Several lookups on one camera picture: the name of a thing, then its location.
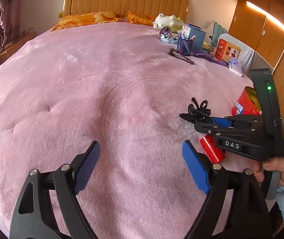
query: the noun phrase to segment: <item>curtain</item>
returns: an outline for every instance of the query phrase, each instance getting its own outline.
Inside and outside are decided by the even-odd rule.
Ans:
[[[4,46],[20,37],[21,0],[0,0],[0,53]]]

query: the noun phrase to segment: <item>pink bedspread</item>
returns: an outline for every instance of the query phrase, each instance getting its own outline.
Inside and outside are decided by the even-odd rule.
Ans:
[[[192,57],[192,66],[170,57],[169,48],[152,27],[108,23],[46,32],[0,66],[0,228],[6,235],[28,172],[56,170],[97,140],[101,158],[77,197],[97,236],[185,236],[205,194],[181,145],[189,139],[203,150],[202,134],[179,113],[194,96],[208,100],[213,116],[230,115],[252,83],[204,59]],[[248,160],[227,153],[223,166],[242,171]],[[67,233],[55,198],[53,205]],[[227,209],[217,230],[226,215]]]

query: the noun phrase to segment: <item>human hand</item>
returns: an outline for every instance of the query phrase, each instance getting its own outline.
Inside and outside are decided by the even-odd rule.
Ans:
[[[280,171],[281,174],[279,186],[284,186],[284,157],[272,157],[271,159],[268,159],[263,163],[263,167],[266,171]],[[252,171],[258,182],[262,182],[264,180],[264,173],[261,170],[260,162],[253,161]]]

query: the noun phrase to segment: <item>orange pillow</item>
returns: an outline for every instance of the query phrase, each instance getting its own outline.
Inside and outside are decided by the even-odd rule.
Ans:
[[[117,18],[113,12],[95,12],[65,16],[61,19],[57,25],[50,29],[50,31],[73,28],[77,26],[85,26],[99,23],[111,23],[117,22],[120,18]]]
[[[152,16],[146,16],[142,13],[136,13],[132,11],[128,11],[125,17],[129,19],[130,23],[143,24],[147,26],[153,26],[153,21],[155,21],[155,18]]]

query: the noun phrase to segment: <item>wooden headboard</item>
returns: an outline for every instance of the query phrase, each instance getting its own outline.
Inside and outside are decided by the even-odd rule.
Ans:
[[[112,11],[124,17],[130,10],[156,17],[159,13],[186,20],[189,0],[64,0],[62,17],[81,13]]]

